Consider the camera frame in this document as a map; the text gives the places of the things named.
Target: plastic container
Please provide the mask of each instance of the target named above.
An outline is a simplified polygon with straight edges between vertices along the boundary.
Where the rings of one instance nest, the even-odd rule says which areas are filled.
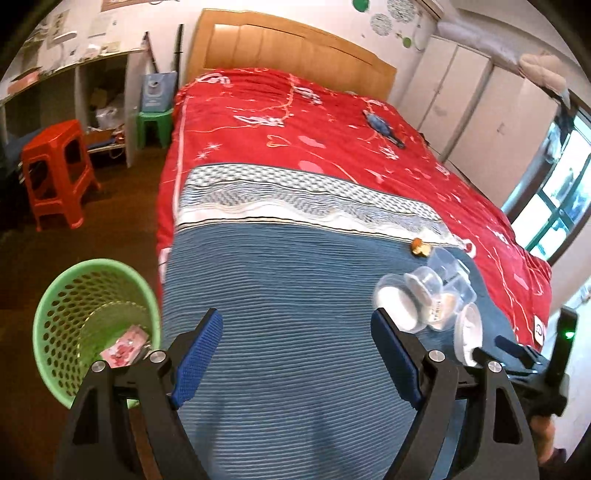
[[[160,347],[154,293],[133,268],[88,260],[59,275],[43,294],[33,321],[33,351],[45,385],[70,408],[90,365],[131,325]]]
[[[427,266],[439,275],[444,283],[464,270],[457,258],[442,247],[433,248],[427,260]]]
[[[430,306],[433,297],[443,289],[441,277],[429,267],[418,267],[412,273],[405,273],[404,281],[417,300],[426,306]]]
[[[433,297],[431,305],[421,309],[421,321],[437,331],[453,327],[457,313],[461,308],[461,299],[454,291],[443,291]]]
[[[476,301],[476,292],[463,275],[456,275],[444,287],[443,291],[456,293],[461,300],[460,308]]]
[[[387,274],[374,289],[374,309],[384,308],[402,332],[416,333],[425,328],[419,322],[418,304],[408,289],[404,277]]]
[[[453,350],[456,358],[468,367],[477,363],[472,357],[476,347],[482,347],[483,330],[480,311],[474,303],[466,305],[456,319],[453,332]]]

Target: blue box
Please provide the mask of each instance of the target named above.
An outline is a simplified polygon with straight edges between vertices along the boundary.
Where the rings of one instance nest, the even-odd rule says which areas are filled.
[[[149,73],[144,75],[142,87],[142,111],[166,112],[173,102],[177,86],[177,72]]]

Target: wooden headboard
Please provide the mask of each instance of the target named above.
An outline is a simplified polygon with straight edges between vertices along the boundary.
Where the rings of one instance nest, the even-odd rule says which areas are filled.
[[[186,82],[213,69],[283,70],[344,92],[386,100],[396,68],[376,55],[308,25],[257,12],[203,9]]]

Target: red bedsheet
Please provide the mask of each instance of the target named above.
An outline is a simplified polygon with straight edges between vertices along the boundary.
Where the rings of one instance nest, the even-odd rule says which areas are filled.
[[[406,149],[374,132],[364,109],[384,118]],[[439,164],[391,105],[275,70],[218,70],[179,91],[174,118],[158,197],[161,273],[178,196],[193,167],[255,163],[324,173],[431,205],[475,255],[518,341],[540,347],[534,315],[547,323],[550,266],[515,243],[506,216]]]

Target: red plastic stool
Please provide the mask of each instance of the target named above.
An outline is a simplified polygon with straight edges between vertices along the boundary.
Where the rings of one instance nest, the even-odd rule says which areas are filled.
[[[100,190],[78,120],[52,125],[22,150],[22,172],[31,210],[41,231],[42,215],[61,213],[71,228],[84,222],[80,199],[91,183]]]

